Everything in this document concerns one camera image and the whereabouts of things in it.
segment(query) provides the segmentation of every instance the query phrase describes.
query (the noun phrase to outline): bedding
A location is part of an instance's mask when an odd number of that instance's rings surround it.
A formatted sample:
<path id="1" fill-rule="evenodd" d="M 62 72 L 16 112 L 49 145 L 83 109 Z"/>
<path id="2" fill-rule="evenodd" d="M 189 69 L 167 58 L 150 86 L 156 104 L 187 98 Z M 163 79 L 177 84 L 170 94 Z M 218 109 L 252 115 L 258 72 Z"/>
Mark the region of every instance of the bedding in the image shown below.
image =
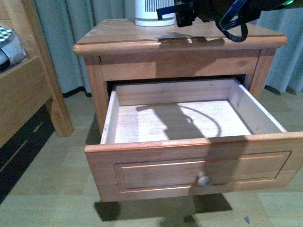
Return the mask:
<path id="1" fill-rule="evenodd" d="M 22 62 L 27 57 L 14 30 L 0 26 L 0 72 Z"/>

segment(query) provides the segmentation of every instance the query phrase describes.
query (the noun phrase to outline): floor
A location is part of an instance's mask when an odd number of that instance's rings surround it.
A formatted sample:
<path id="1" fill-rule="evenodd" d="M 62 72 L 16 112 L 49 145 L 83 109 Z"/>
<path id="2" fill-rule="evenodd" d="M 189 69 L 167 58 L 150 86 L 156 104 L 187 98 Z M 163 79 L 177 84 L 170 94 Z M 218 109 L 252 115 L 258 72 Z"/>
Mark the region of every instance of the floor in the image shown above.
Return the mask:
<path id="1" fill-rule="evenodd" d="M 303 227 L 303 169 L 285 189 L 101 203 L 84 155 L 100 140 L 92 99 L 66 103 L 73 135 L 50 137 L 0 205 L 0 226 Z M 303 131 L 303 93 L 264 90 L 261 103 L 288 131 Z"/>

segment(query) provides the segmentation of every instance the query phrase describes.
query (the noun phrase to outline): drawer front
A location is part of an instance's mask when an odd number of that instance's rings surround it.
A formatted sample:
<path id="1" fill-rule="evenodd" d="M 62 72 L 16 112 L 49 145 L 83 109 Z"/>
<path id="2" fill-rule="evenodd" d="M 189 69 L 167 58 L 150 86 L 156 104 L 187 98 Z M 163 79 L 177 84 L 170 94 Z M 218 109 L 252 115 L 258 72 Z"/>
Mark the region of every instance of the drawer front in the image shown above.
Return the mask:
<path id="1" fill-rule="evenodd" d="M 172 160 L 116 164 L 120 191 L 152 189 L 153 187 L 197 185 L 201 171 L 212 178 L 212 185 L 274 179 L 290 152 L 245 155 L 220 160 Z"/>
<path id="2" fill-rule="evenodd" d="M 106 81 L 253 74 L 259 50 L 101 56 Z"/>
<path id="3" fill-rule="evenodd" d="M 237 192 L 286 187 L 303 164 L 302 138 L 287 132 L 91 145 L 86 157 L 104 202 Z M 199 171 L 214 184 L 197 186 Z"/>

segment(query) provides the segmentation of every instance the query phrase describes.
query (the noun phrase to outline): open drawer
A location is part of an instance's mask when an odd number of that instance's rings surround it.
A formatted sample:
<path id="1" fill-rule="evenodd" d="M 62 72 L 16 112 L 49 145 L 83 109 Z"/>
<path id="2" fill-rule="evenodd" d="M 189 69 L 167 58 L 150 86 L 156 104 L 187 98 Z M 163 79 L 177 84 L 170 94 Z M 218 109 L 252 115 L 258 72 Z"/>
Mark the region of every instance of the open drawer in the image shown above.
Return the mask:
<path id="1" fill-rule="evenodd" d="M 121 85 L 85 152 L 104 202 L 257 190 L 289 184 L 303 132 L 234 79 Z"/>

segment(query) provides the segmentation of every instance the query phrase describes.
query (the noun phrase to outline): green light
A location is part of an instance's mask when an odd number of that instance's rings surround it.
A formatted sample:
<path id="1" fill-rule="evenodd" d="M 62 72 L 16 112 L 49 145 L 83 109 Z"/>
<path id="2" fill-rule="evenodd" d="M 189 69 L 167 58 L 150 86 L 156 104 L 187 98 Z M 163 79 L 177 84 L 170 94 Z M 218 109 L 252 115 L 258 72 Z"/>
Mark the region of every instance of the green light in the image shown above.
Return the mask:
<path id="1" fill-rule="evenodd" d="M 290 4 L 292 4 L 294 2 L 294 0 L 290 0 L 290 1 L 287 1 L 286 3 L 284 3 L 285 6 L 288 6 Z"/>

